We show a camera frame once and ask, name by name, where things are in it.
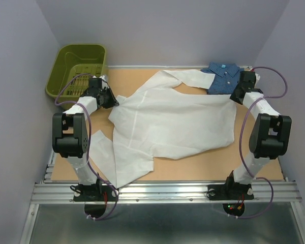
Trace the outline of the white long sleeve shirt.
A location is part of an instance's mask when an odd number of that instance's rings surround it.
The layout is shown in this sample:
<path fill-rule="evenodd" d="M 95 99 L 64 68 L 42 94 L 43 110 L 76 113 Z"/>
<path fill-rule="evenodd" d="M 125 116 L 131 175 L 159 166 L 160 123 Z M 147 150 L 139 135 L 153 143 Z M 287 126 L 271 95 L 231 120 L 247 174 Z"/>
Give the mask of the white long sleeve shirt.
<path fill-rule="evenodd" d="M 154 158 L 181 159 L 234 142 L 236 106 L 228 95 L 190 95 L 180 84 L 207 89 L 213 74 L 198 70 L 155 73 L 131 96 L 117 96 L 109 120 L 113 136 L 97 131 L 89 157 L 117 188 L 154 169 Z"/>

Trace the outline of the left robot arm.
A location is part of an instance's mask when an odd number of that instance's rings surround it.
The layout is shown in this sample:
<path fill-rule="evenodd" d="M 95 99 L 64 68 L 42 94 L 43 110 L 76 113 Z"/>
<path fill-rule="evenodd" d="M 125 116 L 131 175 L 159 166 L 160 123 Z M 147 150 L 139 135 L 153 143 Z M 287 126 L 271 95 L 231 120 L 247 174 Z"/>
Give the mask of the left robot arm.
<path fill-rule="evenodd" d="M 56 106 L 71 104 L 72 107 L 52 117 L 52 148 L 67 159 L 78 177 L 78 185 L 71 187 L 91 200 L 102 197 L 103 188 L 99 174 L 89 162 L 92 135 L 90 115 L 100 108 L 109 109 L 119 105 L 107 81 L 107 75 L 91 76 L 88 88 L 77 101 L 54 102 Z"/>

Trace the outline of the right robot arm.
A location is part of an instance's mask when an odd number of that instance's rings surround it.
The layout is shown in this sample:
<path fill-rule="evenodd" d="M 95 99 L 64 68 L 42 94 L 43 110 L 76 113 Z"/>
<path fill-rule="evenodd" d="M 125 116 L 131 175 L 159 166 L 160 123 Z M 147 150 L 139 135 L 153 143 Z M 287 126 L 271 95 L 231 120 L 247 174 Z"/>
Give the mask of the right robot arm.
<path fill-rule="evenodd" d="M 257 76 L 254 71 L 242 71 L 239 81 L 230 96 L 234 102 L 244 105 L 248 111 L 244 117 L 239 135 L 239 155 L 242 164 L 227 177 L 224 194 L 236 198 L 248 192 L 250 184 L 259 171 L 288 149 L 292 119 L 273 109 L 262 90 L 255 88 Z M 249 153 L 242 154 L 242 136 L 249 115 L 255 119 L 250 138 Z"/>

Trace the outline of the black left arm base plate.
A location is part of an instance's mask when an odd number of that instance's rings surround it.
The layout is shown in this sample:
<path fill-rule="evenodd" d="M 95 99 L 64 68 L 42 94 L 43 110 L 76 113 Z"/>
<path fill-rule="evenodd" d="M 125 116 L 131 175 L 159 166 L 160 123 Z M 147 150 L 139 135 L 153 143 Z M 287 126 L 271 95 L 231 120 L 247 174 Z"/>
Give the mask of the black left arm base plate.
<path fill-rule="evenodd" d="M 116 201 L 117 197 L 112 189 L 105 185 L 71 185 L 73 191 L 73 201 L 75 202 L 103 202 Z"/>

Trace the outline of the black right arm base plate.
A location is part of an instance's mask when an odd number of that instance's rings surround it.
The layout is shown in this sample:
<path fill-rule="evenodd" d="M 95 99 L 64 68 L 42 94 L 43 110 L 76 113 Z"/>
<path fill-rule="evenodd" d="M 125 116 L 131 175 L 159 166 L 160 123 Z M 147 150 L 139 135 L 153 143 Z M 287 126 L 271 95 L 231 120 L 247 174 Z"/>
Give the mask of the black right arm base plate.
<path fill-rule="evenodd" d="M 234 184 L 233 186 L 208 185 L 207 197 L 211 201 L 220 200 L 253 200 L 254 194 L 251 185 Z"/>

